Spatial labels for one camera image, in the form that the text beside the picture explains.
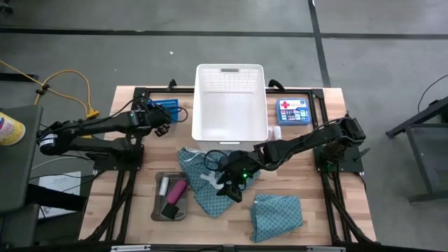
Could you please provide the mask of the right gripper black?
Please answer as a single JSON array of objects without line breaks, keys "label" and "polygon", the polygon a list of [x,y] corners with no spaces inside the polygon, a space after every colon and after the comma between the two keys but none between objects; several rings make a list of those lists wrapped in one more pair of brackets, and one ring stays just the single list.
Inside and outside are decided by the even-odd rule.
[{"label": "right gripper black", "polygon": [[217,184],[222,188],[216,193],[217,196],[226,196],[236,203],[242,201],[242,191],[238,185],[245,185],[249,175],[244,171],[244,163],[229,157],[221,157],[218,161],[218,170],[221,173]]}]

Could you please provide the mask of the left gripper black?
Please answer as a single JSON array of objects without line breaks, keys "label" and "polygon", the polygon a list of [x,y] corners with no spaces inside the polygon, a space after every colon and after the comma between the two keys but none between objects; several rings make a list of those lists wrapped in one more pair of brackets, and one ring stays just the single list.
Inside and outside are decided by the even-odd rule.
[{"label": "left gripper black", "polygon": [[157,128],[155,134],[158,137],[168,133],[172,123],[171,114],[161,105],[147,104],[146,101],[139,101],[138,107],[144,111],[145,119],[152,128]]}]

